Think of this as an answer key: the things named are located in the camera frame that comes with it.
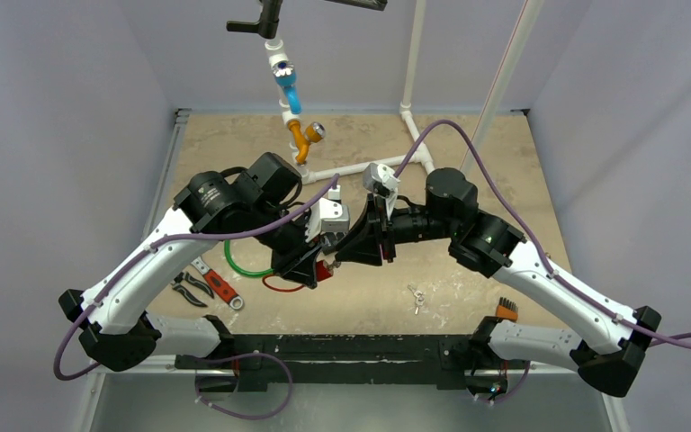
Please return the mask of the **orange hex key set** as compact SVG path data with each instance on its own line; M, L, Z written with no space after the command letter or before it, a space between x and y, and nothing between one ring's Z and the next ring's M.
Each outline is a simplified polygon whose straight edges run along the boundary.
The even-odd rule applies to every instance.
M500 297L494 316L498 319L517 322L519 318L519 308L514 301L506 297Z

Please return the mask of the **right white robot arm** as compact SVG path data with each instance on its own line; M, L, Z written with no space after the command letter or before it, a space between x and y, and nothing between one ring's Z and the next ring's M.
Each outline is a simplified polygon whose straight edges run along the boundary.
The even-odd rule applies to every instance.
M614 301L540 256L523 232L480 209L476 185L455 168L433 171L425 202L398 210L387 204L395 196L388 186L370 175L364 184L369 193L363 212L337 243L337 261L381 266L395 258L398 244L449 239L457 264L517 290L567 326L486 318L469 343L476 364L535 361L571 370L609 396L628 394L651 346L650 333L660 324L657 311Z

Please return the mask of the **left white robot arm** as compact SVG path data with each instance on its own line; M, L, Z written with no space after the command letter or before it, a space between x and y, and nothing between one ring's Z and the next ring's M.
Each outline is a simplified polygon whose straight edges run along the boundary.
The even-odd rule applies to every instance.
M302 206L284 211L301 180L279 155L266 152L249 168L194 175L176 195L163 219L136 249L99 283L67 290L58 302L72 327L55 355L55 375L73 336L96 365L121 372L151 356L193 356L211 368L226 365L232 344L220 335L215 317L179 319L149 314L147 308L192 261L226 240L256 239L272 252L272 269L287 279L317 286L320 251L303 216L337 185L332 177Z

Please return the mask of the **white PVC pipe frame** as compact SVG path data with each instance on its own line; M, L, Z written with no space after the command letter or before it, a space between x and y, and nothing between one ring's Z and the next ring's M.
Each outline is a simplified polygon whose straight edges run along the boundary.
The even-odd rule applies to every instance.
M282 1L258 1L261 5L261 18L276 18L278 22L279 13L281 11ZM345 5L359 5L377 7L381 2L379 1L336 1ZM413 117L412 109L412 95L414 84L416 82L416 72L420 42L422 38L423 26L426 14L426 1L414 1L414 11L412 26L408 45L408 60L405 69L405 79L402 91L402 97L399 103L399 117L406 126L409 137L414 141L419 138L420 132ZM301 126L301 102L295 87L293 78L295 75L295 68L289 56L285 52L284 42L281 38L266 39L264 43L265 55L269 69L274 77L275 84L278 88L278 104L281 110L281 117L285 132L289 137L288 147L291 150L291 157L293 165L298 169L302 176L305 185L312 184L320 180L327 179L333 175L349 176L361 174L372 162L355 163L347 166L336 166L334 168L325 170L312 170L306 165L306 158L310 153L310 147L315 142L323 140L325 135L323 129L314 125L308 128L303 124ZM423 141L418 141L416 150L410 151L406 156L384 157L374 160L379 168L385 168L381 171L389 171L396 169L408 157L409 163L420 165L426 173L430 173L435 169L434 160L431 153Z

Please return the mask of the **red handled adjustable wrench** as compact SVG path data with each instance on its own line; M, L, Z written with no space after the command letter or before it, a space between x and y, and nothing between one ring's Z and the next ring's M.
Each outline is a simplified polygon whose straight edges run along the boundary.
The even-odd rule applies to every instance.
M212 291L232 310L240 311L243 309L245 305L244 299L214 269L207 265L200 256L192 261L192 266L202 275L205 283L208 284Z

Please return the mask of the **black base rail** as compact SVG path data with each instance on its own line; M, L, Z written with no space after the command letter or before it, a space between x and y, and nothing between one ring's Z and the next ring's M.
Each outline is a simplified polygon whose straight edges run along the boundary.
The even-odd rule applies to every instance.
M180 355L179 370L226 370L240 392L272 383L431 385L485 391L487 372L522 370L472 335L237 334L205 359Z

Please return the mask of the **white pole with red stripe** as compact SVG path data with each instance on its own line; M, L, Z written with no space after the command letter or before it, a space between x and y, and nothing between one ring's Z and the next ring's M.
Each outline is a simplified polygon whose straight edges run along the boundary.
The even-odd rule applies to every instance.
M483 104L479 119L470 134L471 145L478 149L486 140L489 128L494 121L499 105L522 56L525 45L543 7L543 0L526 0L523 2L515 26L509 37L498 69Z

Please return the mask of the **orange tap valve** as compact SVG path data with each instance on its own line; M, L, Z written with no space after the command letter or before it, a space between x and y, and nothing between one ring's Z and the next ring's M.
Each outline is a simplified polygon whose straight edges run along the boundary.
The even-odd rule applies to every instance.
M287 122L287 129L292 135L293 144L297 150L294 160L297 165L302 166L307 162L312 144L322 141L327 132L320 122L312 122L308 127L302 128L300 120L290 120Z

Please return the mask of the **silver key bunch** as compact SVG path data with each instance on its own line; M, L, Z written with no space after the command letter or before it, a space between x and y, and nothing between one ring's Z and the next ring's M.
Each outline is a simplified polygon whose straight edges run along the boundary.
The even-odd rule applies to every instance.
M413 314L418 315L425 303L425 295L414 284L409 284L407 289L413 296Z

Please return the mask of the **blue tap valve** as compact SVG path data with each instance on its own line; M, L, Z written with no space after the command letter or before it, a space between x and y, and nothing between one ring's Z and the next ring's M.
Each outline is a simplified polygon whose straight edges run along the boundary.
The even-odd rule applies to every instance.
M281 60L273 63L271 71L275 83L283 92L283 98L293 114L301 114L301 100L296 88L297 72L295 66L289 60Z

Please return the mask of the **red cable lock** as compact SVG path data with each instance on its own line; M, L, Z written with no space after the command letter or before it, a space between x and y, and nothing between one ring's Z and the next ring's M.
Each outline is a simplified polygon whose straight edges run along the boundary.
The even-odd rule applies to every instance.
M328 278L332 277L335 273L335 271L341 266L341 264L337 261L333 261L332 263L328 263L327 261L321 260L318 261L316 264L316 280L318 282L323 282L324 280L327 280ZM273 274L266 274L261 278L261 282L263 286L273 292L276 293L296 293L303 288L305 288L305 285L301 284L297 287L294 288L280 288L273 286L272 284L269 283L269 279L274 277Z

